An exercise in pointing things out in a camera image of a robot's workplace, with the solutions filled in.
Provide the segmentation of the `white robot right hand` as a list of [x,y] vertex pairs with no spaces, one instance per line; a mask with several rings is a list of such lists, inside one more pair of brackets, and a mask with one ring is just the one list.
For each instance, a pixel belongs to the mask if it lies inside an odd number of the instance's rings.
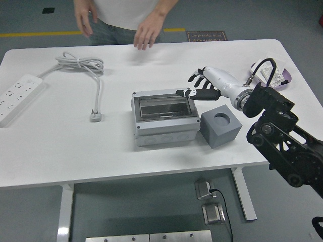
[[[247,99],[252,93],[252,89],[244,86],[228,72],[212,67],[197,69],[189,78],[189,82],[194,79],[195,89],[177,90],[176,94],[192,100],[216,101],[221,96],[230,100],[232,106],[237,110],[242,110]],[[205,81],[201,89],[197,89],[202,81]]]

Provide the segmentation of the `person's left hand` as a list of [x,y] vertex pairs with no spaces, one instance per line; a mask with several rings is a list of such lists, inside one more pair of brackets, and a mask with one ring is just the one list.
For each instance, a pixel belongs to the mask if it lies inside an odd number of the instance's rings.
[[151,48],[162,30],[164,21],[165,16],[157,14],[148,15],[138,26],[134,36],[134,47],[138,50]]

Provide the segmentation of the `person's right hand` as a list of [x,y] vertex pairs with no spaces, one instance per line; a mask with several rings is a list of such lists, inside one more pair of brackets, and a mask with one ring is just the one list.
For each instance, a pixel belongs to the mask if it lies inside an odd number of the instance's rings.
[[89,14],[92,14],[92,20],[97,22],[97,10],[92,0],[74,0],[74,14],[78,29],[85,37],[90,37],[93,30],[90,26]]

